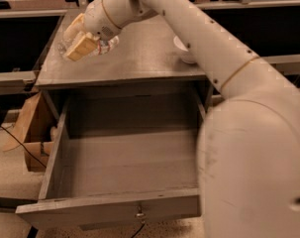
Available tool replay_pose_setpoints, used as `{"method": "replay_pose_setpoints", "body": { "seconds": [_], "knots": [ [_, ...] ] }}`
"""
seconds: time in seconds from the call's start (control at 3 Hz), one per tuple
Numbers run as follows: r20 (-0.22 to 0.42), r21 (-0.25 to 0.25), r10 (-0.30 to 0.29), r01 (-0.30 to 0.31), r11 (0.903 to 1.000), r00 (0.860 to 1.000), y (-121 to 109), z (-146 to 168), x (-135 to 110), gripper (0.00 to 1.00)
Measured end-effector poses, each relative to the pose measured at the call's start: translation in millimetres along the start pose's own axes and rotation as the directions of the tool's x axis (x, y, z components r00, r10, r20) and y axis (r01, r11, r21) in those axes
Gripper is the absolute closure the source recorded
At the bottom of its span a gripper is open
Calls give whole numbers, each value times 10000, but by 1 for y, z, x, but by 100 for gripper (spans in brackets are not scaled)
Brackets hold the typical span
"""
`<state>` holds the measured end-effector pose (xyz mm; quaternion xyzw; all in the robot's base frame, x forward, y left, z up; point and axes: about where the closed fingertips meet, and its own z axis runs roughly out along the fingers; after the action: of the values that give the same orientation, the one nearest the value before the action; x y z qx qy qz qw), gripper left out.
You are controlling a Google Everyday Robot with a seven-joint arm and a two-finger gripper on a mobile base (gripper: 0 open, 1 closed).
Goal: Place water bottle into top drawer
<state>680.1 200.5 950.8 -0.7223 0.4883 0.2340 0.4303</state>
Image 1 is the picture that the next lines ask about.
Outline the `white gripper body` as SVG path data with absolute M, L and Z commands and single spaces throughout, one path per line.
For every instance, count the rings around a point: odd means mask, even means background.
M 109 41 L 121 33 L 121 29 L 107 15 L 103 0 L 94 0 L 87 6 L 84 12 L 84 28 L 103 41 Z

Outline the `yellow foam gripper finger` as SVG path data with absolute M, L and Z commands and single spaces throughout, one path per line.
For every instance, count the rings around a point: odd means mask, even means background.
M 79 32 L 70 47 L 66 50 L 65 56 L 69 60 L 81 60 L 98 48 L 99 40 L 99 37 L 91 33 Z
M 80 13 L 63 32 L 63 39 L 67 42 L 72 41 L 79 32 L 84 32 L 84 15 Z

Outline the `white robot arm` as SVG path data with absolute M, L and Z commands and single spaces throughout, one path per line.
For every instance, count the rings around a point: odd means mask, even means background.
M 224 98 L 197 147 L 206 238 L 300 238 L 300 90 L 266 60 L 188 0 L 94 0 L 65 30 L 66 55 L 155 14 Z

